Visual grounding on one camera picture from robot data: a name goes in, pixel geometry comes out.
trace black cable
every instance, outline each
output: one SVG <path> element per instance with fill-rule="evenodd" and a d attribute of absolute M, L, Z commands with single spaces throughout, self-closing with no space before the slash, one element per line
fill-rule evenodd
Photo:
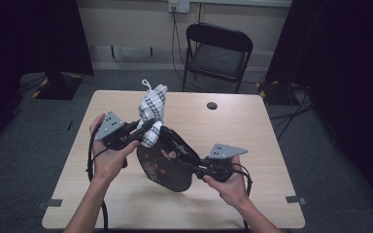
<path fill-rule="evenodd" d="M 178 41 L 178 51 L 180 52 L 180 58 L 181 58 L 181 62 L 183 63 L 183 66 L 184 66 L 184 69 L 186 69 L 186 65 L 184 64 L 184 59 L 183 59 L 183 55 L 182 55 L 182 52 L 181 52 L 181 43 L 180 43 L 180 36 L 178 34 L 178 25 L 177 25 L 177 21 L 176 21 L 176 18 L 175 18 L 175 10 L 172 9 L 172 17 L 173 17 L 173 21 L 174 21 L 174 26 L 172 28 L 172 48 L 171 48 L 171 53 L 172 53 L 172 65 L 174 66 L 174 70 L 175 70 L 175 73 L 177 73 L 177 76 L 178 78 L 181 80 L 181 82 L 184 80 L 181 75 L 178 73 L 178 70 L 177 70 L 177 67 L 175 66 L 175 56 L 174 56 L 174 47 L 175 47 L 175 33 L 177 33 L 177 41 Z M 190 90 L 193 90 L 195 92 L 204 92 L 204 93 L 209 93 L 208 90 L 205 90 L 197 85 L 194 85 L 192 83 L 189 83 L 189 82 L 186 82 L 188 85 L 191 85 L 193 87 L 195 87 L 196 89 L 192 89 L 192 88 L 187 88 L 186 89 L 190 89 Z"/>
<path fill-rule="evenodd" d="M 241 83 L 247 83 L 247 84 L 257 84 L 257 83 L 260 83 L 260 82 L 249 82 L 249 81 L 241 81 Z"/>
<path fill-rule="evenodd" d="M 34 84 L 34 85 L 30 86 L 30 87 L 27 87 L 27 88 L 25 88 L 25 89 L 23 89 L 23 90 L 19 90 L 19 91 L 17 92 L 17 94 L 21 94 L 21 93 L 25 92 L 26 90 L 30 90 L 30 89 L 32 89 L 32 88 L 38 86 L 40 83 L 42 83 L 42 81 L 45 79 L 45 77 L 46 77 L 46 75 L 44 75 L 44 76 L 42 76 L 42 77 L 39 77 L 39 78 L 36 78 L 36 79 L 34 79 L 34 80 L 32 80 L 32 81 L 29 81 L 29 82 L 26 82 L 26 83 L 21 84 L 21 85 L 19 86 L 19 88 L 21 88 L 21 87 L 23 87 L 23 86 L 25 86 L 25 85 L 27 85 L 27 84 L 29 84 L 29 83 L 33 83 L 33 82 L 36 82 L 36 81 L 40 80 L 38 83 L 36 83 L 36 84 Z"/>
<path fill-rule="evenodd" d="M 302 103 L 300 104 L 300 107 L 304 105 L 304 102 L 305 102 L 305 97 L 304 96 L 304 100 L 302 101 Z M 279 119 L 279 118 L 286 118 L 286 117 L 292 117 L 293 115 L 301 115 L 301 114 L 304 114 L 306 113 L 307 111 L 309 111 L 310 109 L 313 108 L 313 105 L 311 104 L 309 107 L 306 107 L 305 109 L 303 109 L 302 111 L 295 111 L 295 113 L 292 113 L 292 114 L 282 114 L 282 115 L 277 115 L 277 116 L 271 116 L 270 119 Z"/>
<path fill-rule="evenodd" d="M 301 104 L 299 104 L 299 107 L 295 111 L 295 113 L 293 113 L 292 115 L 289 116 L 289 121 L 286 124 L 286 126 L 284 127 L 284 129 L 281 131 L 280 135 L 277 137 L 277 141 L 280 141 L 281 137 L 283 136 L 284 132 L 287 130 L 289 124 L 292 122 L 292 120 L 295 118 L 295 116 L 298 116 L 300 114 L 300 110 L 305 103 L 305 99 L 307 98 L 307 94 L 308 94 L 308 90 L 305 90 L 304 98 L 302 99 Z"/>
<path fill-rule="evenodd" d="M 265 80 L 265 77 L 266 77 L 266 75 L 262 76 L 261 79 L 259 80 L 259 82 L 260 83 L 265 83 L 265 82 L 262 81 L 262 80 Z"/>
<path fill-rule="evenodd" d="M 201 9 L 202 9 L 202 3 L 199 3 L 198 22 L 201 21 Z"/>
<path fill-rule="evenodd" d="M 241 168 L 243 168 L 247 172 L 247 173 L 245 173 L 245 172 L 242 172 L 242 171 L 239 171 L 239 170 L 232 169 L 232 172 L 244 175 L 247 178 L 247 195 L 250 196 L 251 188 L 253 186 L 253 180 L 251 179 L 250 172 L 247 170 L 246 167 L 242 166 L 241 164 L 232 163 L 232 165 L 240 166 Z M 250 227 L 248 226 L 248 224 L 247 224 L 247 222 L 245 220 L 244 220 L 244 226 L 245 226 L 245 230 L 247 232 L 249 232 L 249 233 L 252 232 L 250 230 Z"/>
<path fill-rule="evenodd" d="M 93 140 L 95 139 L 96 132 L 98 132 L 99 127 L 101 127 L 101 123 L 96 125 L 95 129 L 93 130 L 92 134 L 90 135 L 90 141 L 89 141 L 89 150 L 87 153 L 87 176 L 89 178 L 89 181 L 91 182 L 93 179 L 93 161 L 97 156 L 99 156 L 101 153 L 105 152 L 107 149 L 104 149 L 100 152 L 98 152 L 95 156 L 93 156 L 92 159 L 92 149 L 93 149 Z M 102 215 L 104 217 L 104 232 L 108 233 L 108 210 L 107 205 L 105 204 L 105 201 L 102 201 Z"/>

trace power outlet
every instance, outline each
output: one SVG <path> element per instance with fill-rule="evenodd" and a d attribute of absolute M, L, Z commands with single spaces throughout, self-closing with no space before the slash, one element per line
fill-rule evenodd
<path fill-rule="evenodd" d="M 169 13 L 189 13 L 188 1 L 168 1 Z"/>

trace plaid fabric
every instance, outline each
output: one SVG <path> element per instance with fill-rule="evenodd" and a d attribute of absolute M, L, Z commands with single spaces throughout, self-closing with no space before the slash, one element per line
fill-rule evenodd
<path fill-rule="evenodd" d="M 141 142 L 141 145 L 147 148 L 152 147 L 159 138 L 159 130 L 163 125 L 167 89 L 167 86 L 161 84 L 154 90 L 149 90 L 139 105 L 139 117 L 141 120 L 137 128 L 140 128 L 149 119 L 155 119 L 153 127 L 144 135 L 144 140 Z"/>

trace round black object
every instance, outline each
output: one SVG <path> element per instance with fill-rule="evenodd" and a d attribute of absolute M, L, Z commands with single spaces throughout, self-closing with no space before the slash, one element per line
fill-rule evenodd
<path fill-rule="evenodd" d="M 210 110 L 215 110 L 217 107 L 218 107 L 218 105 L 214 102 L 209 102 L 207 104 L 207 108 L 210 109 Z"/>

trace black curtain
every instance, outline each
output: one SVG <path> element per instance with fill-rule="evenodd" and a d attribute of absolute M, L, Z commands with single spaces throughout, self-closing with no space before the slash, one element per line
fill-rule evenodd
<path fill-rule="evenodd" d="M 319 2 L 292 1 L 266 80 L 310 86 L 337 145 L 373 187 L 373 1 Z"/>
<path fill-rule="evenodd" d="M 75 0 L 0 0 L 0 111 L 27 73 L 55 69 L 93 76 Z"/>

